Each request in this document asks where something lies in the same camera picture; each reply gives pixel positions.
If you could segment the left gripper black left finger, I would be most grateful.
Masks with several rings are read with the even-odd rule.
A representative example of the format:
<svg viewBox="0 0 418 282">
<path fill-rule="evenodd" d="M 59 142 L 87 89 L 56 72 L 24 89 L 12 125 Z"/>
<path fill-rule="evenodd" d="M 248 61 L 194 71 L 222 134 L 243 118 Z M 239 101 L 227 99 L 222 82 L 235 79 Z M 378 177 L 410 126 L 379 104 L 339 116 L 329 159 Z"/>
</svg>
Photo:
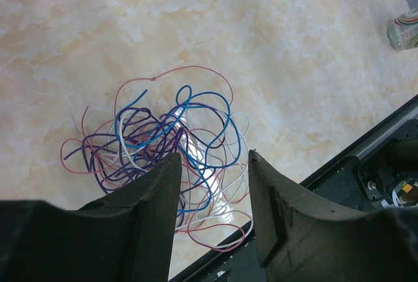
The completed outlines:
<svg viewBox="0 0 418 282">
<path fill-rule="evenodd" d="M 182 164 L 166 156 L 78 210 L 1 202 L 2 281 L 166 281 Z"/>
</svg>

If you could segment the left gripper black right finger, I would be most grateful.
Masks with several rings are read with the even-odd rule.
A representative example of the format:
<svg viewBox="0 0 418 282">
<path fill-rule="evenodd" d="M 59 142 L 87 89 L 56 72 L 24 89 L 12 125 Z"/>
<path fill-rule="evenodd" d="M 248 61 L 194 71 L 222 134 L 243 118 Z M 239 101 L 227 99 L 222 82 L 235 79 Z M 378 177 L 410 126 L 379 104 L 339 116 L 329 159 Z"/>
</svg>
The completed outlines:
<svg viewBox="0 0 418 282">
<path fill-rule="evenodd" d="M 361 212 L 248 155 L 251 209 L 268 281 L 416 281 L 417 210 Z"/>
</svg>

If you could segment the clear plastic bottle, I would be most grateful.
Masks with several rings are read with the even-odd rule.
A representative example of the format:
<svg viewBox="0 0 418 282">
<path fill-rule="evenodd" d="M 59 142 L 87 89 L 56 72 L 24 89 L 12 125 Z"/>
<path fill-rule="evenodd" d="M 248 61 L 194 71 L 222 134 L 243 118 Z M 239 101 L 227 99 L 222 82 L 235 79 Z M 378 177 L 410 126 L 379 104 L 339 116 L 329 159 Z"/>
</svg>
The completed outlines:
<svg viewBox="0 0 418 282">
<path fill-rule="evenodd" d="M 417 47 L 417 8 L 399 15 L 388 23 L 386 39 L 394 50 L 411 50 Z"/>
</svg>

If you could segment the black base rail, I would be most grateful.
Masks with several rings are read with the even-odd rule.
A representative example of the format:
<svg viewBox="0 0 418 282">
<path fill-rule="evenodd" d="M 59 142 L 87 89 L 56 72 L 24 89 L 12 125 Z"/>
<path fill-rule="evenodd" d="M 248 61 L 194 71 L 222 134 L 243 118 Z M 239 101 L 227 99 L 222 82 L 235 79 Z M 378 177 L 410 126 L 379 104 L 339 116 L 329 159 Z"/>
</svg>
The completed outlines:
<svg viewBox="0 0 418 282">
<path fill-rule="evenodd" d="M 417 210 L 417 99 L 411 99 L 299 185 L 366 213 Z M 209 252 L 176 281 L 268 281 L 259 264 L 254 224 L 236 250 Z"/>
</svg>

